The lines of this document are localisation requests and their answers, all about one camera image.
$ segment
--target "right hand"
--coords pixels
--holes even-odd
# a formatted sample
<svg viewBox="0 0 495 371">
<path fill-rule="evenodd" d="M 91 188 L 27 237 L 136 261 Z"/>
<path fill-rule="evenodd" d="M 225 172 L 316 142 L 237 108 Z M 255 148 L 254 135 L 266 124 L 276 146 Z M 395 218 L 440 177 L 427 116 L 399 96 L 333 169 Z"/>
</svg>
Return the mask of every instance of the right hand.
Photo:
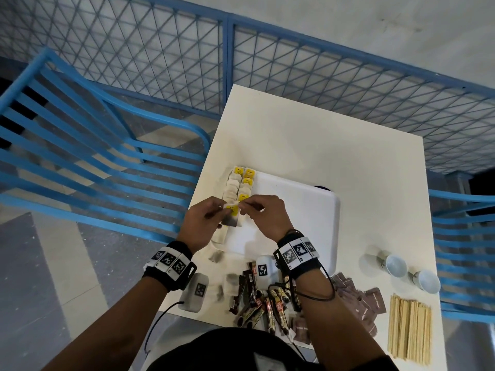
<svg viewBox="0 0 495 371">
<path fill-rule="evenodd" d="M 294 229 L 282 199 L 276 195 L 253 195 L 238 204 L 241 215 L 248 214 L 265 237 L 278 242 Z"/>
</svg>

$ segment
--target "blue chair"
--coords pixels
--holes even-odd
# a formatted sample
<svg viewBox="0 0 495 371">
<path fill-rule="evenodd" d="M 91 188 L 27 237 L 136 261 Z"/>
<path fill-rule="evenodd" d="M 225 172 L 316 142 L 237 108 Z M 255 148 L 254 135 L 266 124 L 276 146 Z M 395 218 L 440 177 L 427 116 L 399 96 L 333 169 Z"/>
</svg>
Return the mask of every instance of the blue chair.
<svg viewBox="0 0 495 371">
<path fill-rule="evenodd" d="M 429 190 L 430 197 L 458 201 L 432 214 L 436 268 L 442 290 L 442 315 L 470 322 L 495 323 L 495 214 L 467 212 L 495 207 L 495 196 Z"/>
<path fill-rule="evenodd" d="M 44 107 L 23 93 L 26 87 L 50 106 Z M 26 117 L 18 111 L 19 105 L 38 117 Z M 193 131 L 201 138 L 204 153 L 140 141 L 121 112 Z M 38 184 L 39 180 L 0 172 L 4 186 L 29 192 L 26 196 L 13 194 L 20 190 L 5 191 L 0 194 L 1 203 L 158 242 L 169 243 L 174 238 L 210 148 L 210 138 L 203 129 L 110 96 L 49 48 L 43 49 L 0 97 L 0 115 L 28 131 L 18 135 L 0 126 L 0 137 L 12 143 L 9 150 L 0 149 L 0 160 L 42 177 L 42 182 L 53 183 L 50 187 Z M 40 118 L 49 127 L 42 127 L 37 121 Z M 28 152 L 15 154 L 16 148 Z M 37 156 L 50 167 L 32 162 L 26 155 Z M 95 169 L 103 174 L 98 175 Z M 60 185 L 70 192 L 53 189 Z M 32 200 L 39 196 L 49 200 Z M 61 209 L 53 201 L 65 205 Z M 78 207 L 83 214 L 66 210 L 67 205 Z"/>
</svg>

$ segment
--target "tiled floor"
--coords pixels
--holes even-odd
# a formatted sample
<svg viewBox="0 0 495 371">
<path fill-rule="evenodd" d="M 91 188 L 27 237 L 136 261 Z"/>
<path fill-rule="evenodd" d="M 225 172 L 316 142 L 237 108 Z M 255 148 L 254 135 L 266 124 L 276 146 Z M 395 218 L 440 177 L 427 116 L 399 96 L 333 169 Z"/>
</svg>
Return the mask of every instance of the tiled floor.
<svg viewBox="0 0 495 371">
<path fill-rule="evenodd" d="M 214 136 L 217 121 L 140 100 L 121 99 L 188 120 Z M 159 128 L 139 118 L 126 119 L 142 139 L 192 152 L 201 149 L 193 134 Z M 0 166 L 0 170 L 12 172 L 9 166 Z M 429 176 L 431 188 L 447 189 L 449 184 L 443 176 Z M 152 241 L 94 226 L 0 207 L 0 371 L 40 369 L 138 281 L 143 264 L 159 247 Z M 165 315 L 151 342 L 174 320 L 173 315 Z M 448 320 L 443 324 L 449 370 L 487 369 L 480 359 L 493 354 L 492 329 Z M 314 352 L 302 351 L 306 359 L 314 359 Z M 135 371 L 140 370 L 144 358 L 141 350 L 133 364 Z"/>
</svg>

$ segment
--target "small white cup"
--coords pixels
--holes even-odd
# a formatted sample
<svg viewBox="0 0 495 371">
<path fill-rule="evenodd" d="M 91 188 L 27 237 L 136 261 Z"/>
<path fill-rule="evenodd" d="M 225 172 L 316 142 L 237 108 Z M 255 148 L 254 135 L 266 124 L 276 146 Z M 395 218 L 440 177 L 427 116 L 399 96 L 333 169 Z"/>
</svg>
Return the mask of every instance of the small white cup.
<svg viewBox="0 0 495 371">
<path fill-rule="evenodd" d="M 437 294 L 440 291 L 440 279 L 436 274 L 424 269 L 422 271 L 416 272 L 412 276 L 412 282 L 414 285 L 424 290 L 426 293 Z"/>
<path fill-rule="evenodd" d="M 404 277 L 407 274 L 407 263 L 403 258 L 397 255 L 388 255 L 381 259 L 382 269 L 394 277 Z"/>
</svg>

